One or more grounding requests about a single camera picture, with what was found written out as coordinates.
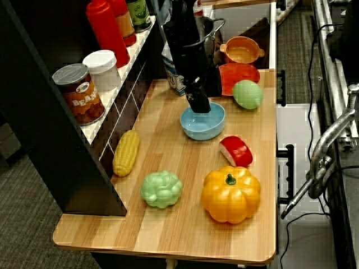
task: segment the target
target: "white lid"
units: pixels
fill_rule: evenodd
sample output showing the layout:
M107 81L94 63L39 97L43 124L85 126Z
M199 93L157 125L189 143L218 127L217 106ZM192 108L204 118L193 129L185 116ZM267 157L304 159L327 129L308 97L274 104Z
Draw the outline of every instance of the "white lid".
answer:
M98 50L87 55L82 62L92 74L103 73L116 64L116 57L111 50Z
M166 57L166 58L169 59L170 61L173 61L172 55L171 55L171 51L169 50L169 45L168 45L167 42L165 43L165 45L164 45L164 47L163 47L162 56L163 56L163 57Z

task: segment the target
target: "pot handle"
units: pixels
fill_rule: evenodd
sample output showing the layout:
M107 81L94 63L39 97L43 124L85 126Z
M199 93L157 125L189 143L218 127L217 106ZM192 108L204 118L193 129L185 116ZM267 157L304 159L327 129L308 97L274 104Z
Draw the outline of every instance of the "pot handle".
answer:
M215 18L213 21L223 21L214 31L213 31L213 35L212 35L212 40L214 40L214 36L215 33L222 28L222 26L225 24L225 19L224 18Z
M219 48L220 52L225 53L225 46L226 46L225 44L220 45L220 48Z
M259 57L260 57L260 58L261 58L261 57L264 57L264 55L265 55L264 50L259 49Z
M214 53L215 53L215 44L214 44L215 33L225 24L225 19L224 18L215 18L213 20L213 22L215 22L215 21L223 21L223 22L212 33L212 37L211 37L212 38L212 46L213 46L212 57L214 57Z

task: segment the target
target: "wooden countertop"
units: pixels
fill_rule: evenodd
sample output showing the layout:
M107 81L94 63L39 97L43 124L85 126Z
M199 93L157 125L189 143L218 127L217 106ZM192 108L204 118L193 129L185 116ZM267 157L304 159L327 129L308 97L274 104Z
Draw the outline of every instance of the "wooden countertop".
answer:
M252 4L272 3L275 0L202 0L203 6L212 6L214 10L219 8L250 6Z
M264 100L255 110L244 110L233 98L211 98L226 112L225 127L216 138L194 141L180 125L188 107L167 80L153 81L133 127L140 147L132 172L113 176L112 183L125 204L125 217L62 215L53 240L74 251L118 253L232 264L267 264L276 246L276 72L261 70ZM200 203L207 173L229 165L218 143L238 135L251 149L249 169L261 183L256 215L232 225L214 221ZM175 173L183 183L182 196L163 210L147 206L139 195L142 180L158 170Z

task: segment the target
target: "gray carpet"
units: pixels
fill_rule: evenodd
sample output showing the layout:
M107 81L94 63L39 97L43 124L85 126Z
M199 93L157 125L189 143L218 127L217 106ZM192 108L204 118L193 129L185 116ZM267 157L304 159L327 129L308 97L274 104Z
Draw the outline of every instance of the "gray carpet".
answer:
M27 155L0 166L0 197L0 268L100 268L90 254L53 244L62 213Z
M278 29L278 70L287 73L288 103L309 103L310 15L310 7L298 6ZM0 197L0 268L99 268L88 253L54 246L52 233L61 211L26 155L10 168L0 166Z
M300 3L278 27L278 62L277 70L286 71L286 93L289 104L308 104L310 88L308 82L308 67L310 61L313 31L311 25L311 7ZM318 46L314 46L314 60L311 79L314 92L314 102L317 100L318 76L321 76Z

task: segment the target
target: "yellow corn cob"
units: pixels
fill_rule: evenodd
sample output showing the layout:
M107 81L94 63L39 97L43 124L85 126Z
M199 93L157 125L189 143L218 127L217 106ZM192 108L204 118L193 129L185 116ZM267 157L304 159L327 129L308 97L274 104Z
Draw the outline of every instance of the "yellow corn cob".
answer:
M116 175L124 177L131 172L139 144L140 137L136 131L129 130L123 134L116 147L112 161L113 172Z

